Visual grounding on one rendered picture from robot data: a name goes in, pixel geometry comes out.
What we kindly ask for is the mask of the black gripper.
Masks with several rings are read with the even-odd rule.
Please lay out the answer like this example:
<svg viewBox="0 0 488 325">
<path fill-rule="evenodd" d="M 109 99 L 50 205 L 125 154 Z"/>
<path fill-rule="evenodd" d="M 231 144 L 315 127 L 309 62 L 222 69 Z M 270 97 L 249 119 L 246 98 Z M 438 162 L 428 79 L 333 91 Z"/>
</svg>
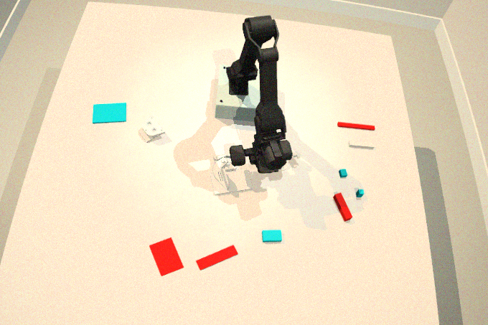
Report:
<svg viewBox="0 0 488 325">
<path fill-rule="evenodd" d="M 293 157 L 293 151 L 291 149 L 291 144 L 287 140 L 280 141 L 281 148 L 286 157 L 286 160 L 291 160 Z M 248 149 L 243 149 L 243 145 L 231 146 L 230 147 L 230 158 L 233 166 L 242 166 L 245 164 L 245 157 L 248 156 L 251 165 L 256 165 L 258 168 L 257 159 L 255 159 L 255 153 L 259 152 L 261 147 L 257 143 L 252 142 L 253 147 Z"/>
</svg>

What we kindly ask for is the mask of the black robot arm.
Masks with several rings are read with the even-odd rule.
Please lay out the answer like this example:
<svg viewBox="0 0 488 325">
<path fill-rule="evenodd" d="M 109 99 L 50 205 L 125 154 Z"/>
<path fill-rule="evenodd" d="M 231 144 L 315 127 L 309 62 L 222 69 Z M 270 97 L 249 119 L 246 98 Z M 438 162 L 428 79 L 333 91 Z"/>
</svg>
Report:
<svg viewBox="0 0 488 325">
<path fill-rule="evenodd" d="M 278 172 L 287 160 L 280 140 L 286 139 L 286 119 L 278 105 L 277 41 L 279 30 L 271 16 L 246 17 L 243 22 L 245 43 L 240 58 L 226 67 L 230 95 L 248 95 L 248 81 L 256 80 L 259 63 L 260 102 L 255 109 L 255 142 L 261 147 L 255 153 L 258 173 Z M 274 38 L 273 47 L 261 49 Z M 277 132 L 281 129 L 281 132 Z"/>
</svg>

